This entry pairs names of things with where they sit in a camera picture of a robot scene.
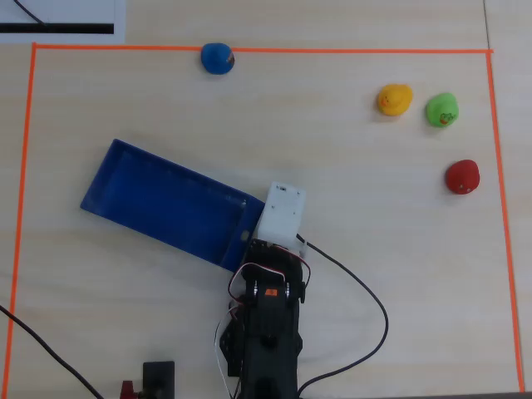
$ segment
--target rubber duck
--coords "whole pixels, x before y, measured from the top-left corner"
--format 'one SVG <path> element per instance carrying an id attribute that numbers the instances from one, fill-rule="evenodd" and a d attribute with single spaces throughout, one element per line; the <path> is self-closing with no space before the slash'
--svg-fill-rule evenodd
<path id="1" fill-rule="evenodd" d="M 458 102 L 451 93 L 442 93 L 426 104 L 426 118 L 436 127 L 447 127 L 458 119 Z"/>
<path id="2" fill-rule="evenodd" d="M 201 49 L 201 63 L 207 72 L 223 75 L 233 69 L 234 54 L 227 44 L 208 43 Z"/>
<path id="3" fill-rule="evenodd" d="M 461 160 L 447 169 L 446 185 L 455 194 L 469 194 L 479 183 L 479 167 L 473 160 Z"/>
<path id="4" fill-rule="evenodd" d="M 384 115 L 403 114 L 412 102 L 412 89 L 407 85 L 384 86 L 377 96 L 377 105 Z"/>

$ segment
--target orange boundary line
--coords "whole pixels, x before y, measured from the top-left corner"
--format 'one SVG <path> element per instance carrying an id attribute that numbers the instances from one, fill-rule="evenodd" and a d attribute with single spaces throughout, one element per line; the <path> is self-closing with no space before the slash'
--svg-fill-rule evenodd
<path id="1" fill-rule="evenodd" d="M 32 44 L 32 58 L 30 74 L 27 82 L 26 117 L 24 119 L 24 137 L 22 139 L 22 160 L 20 166 L 20 183 L 18 186 L 17 232 L 15 235 L 15 254 L 13 256 L 13 277 L 11 282 L 11 300 L 9 312 L 15 313 L 17 301 L 18 265 L 20 260 L 20 243 L 22 238 L 22 214 L 24 213 L 24 190 L 26 187 L 27 143 L 30 134 L 30 115 L 32 114 L 33 80 L 35 77 L 35 58 L 37 45 Z M 2 399 L 7 399 L 7 385 L 9 383 L 9 367 L 11 365 L 11 349 L 13 339 L 13 320 L 7 323 L 6 358 L 3 366 Z"/>
<path id="2" fill-rule="evenodd" d="M 488 86 L 490 87 L 491 122 L 495 140 L 495 155 L 497 157 L 497 172 L 499 174 L 500 204 L 502 206 L 502 221 L 505 227 L 506 263 L 508 264 L 508 279 L 510 283 L 510 305 L 512 308 L 512 324 L 514 328 L 515 366 L 517 368 L 517 381 L 520 392 L 525 391 L 525 377 L 521 359 L 519 314 L 517 310 L 517 295 L 515 293 L 514 260 L 512 257 L 512 244 L 510 240 L 510 222 L 508 221 L 508 207 L 506 205 L 505 175 L 500 152 L 499 122 L 497 121 L 497 107 L 495 103 L 495 88 L 493 85 L 493 69 L 491 67 L 491 54 L 485 54 L 485 63 L 488 70 Z"/>
<path id="3" fill-rule="evenodd" d="M 48 50 L 142 50 L 158 52 L 199 52 L 201 46 L 128 46 L 128 45 L 84 45 L 84 44 L 37 44 L 37 48 Z M 265 48 L 232 47 L 233 52 L 267 52 L 287 54 L 487 54 L 488 48 L 472 49 L 420 49 L 420 48 Z"/>
<path id="4" fill-rule="evenodd" d="M 137 51 L 174 51 L 174 52 L 198 52 L 201 47 L 197 46 L 93 46 L 93 45 L 62 45 L 62 44 L 32 44 L 32 57 L 27 85 L 26 116 L 24 120 L 24 136 L 22 139 L 22 161 L 20 184 L 18 189 L 17 209 L 17 232 L 15 238 L 15 253 L 13 257 L 13 276 L 11 287 L 11 302 L 9 311 L 15 313 L 17 301 L 18 268 L 20 261 L 20 247 L 22 241 L 22 217 L 24 211 L 24 191 L 26 186 L 27 147 L 30 131 L 30 116 L 32 113 L 33 82 L 35 79 L 35 61 L 37 49 L 54 50 L 137 50 Z M 495 89 L 493 84 L 493 70 L 491 66 L 492 49 L 327 49 L 327 48 L 261 48 L 261 47 L 234 47 L 234 52 L 262 52 L 262 53 L 287 53 L 287 54 L 485 54 L 488 71 L 488 86 L 490 89 L 491 118 L 493 124 L 495 155 L 497 159 L 497 171 L 499 175 L 500 202 L 502 207 L 503 225 L 505 229 L 506 260 L 508 264 L 508 277 L 510 283 L 510 302 L 512 311 L 512 323 L 514 329 L 515 365 L 520 392 L 525 391 L 525 379 L 523 363 L 521 359 L 519 314 L 517 310 L 517 298 L 515 293 L 515 274 L 510 241 L 510 223 L 508 220 L 508 208 L 506 205 L 505 178 L 503 173 L 502 157 L 500 151 L 499 125 L 495 104 Z M 7 399 L 7 387 L 9 383 L 9 371 L 12 353 L 13 321 L 9 319 L 7 324 L 6 356 L 3 371 L 2 398 Z"/>

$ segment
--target green rubber duck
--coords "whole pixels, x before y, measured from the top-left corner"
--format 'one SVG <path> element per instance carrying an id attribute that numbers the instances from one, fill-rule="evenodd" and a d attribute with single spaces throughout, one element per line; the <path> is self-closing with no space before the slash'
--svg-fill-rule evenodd
<path id="1" fill-rule="evenodd" d="M 431 125 L 447 127 L 458 119 L 458 102 L 451 93 L 442 93 L 426 104 L 426 118 Z"/>

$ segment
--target light wood surface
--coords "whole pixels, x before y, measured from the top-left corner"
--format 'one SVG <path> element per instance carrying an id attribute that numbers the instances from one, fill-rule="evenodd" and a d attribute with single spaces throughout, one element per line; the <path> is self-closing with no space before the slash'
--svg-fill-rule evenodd
<path id="1" fill-rule="evenodd" d="M 224 397 L 212 340 L 229 273 L 79 209 L 119 137 L 262 199 L 271 180 L 308 190 L 302 234 L 373 287 L 391 320 L 378 355 L 309 397 L 516 390 L 484 56 L 238 54 L 223 77 L 197 57 L 39 52 L 18 314 L 106 397 L 168 358 L 179 397 Z M 415 93 L 393 122 L 373 107 L 390 81 Z M 461 104 L 445 131 L 423 118 L 442 91 Z M 441 178 L 464 158 L 482 182 L 459 198 Z M 361 288 L 309 261 L 301 382 L 371 350 L 383 327 Z M 17 330 L 10 397 L 32 392 L 89 397 Z"/>
<path id="2" fill-rule="evenodd" d="M 502 155 L 505 166 L 510 233 L 520 315 L 525 382 L 532 384 L 532 138 L 529 113 L 532 104 L 532 56 L 527 51 L 532 25 L 527 15 L 532 3 L 489 0 L 486 3 Z"/>
<path id="3" fill-rule="evenodd" d="M 128 0 L 131 44 L 486 48 L 481 0 Z"/>
<path id="4" fill-rule="evenodd" d="M 9 308 L 13 270 L 13 245 L 17 224 L 18 182 L 22 130 L 26 110 L 27 76 L 31 49 L 2 46 L 0 73 L 0 301 Z M 0 358 L 6 349 L 7 319 L 0 318 Z"/>

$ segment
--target blue tray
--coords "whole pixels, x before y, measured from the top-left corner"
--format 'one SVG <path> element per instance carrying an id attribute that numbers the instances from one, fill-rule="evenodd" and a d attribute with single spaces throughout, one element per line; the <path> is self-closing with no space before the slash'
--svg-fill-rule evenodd
<path id="1" fill-rule="evenodd" d="M 114 140 L 81 208 L 234 271 L 264 203 Z"/>

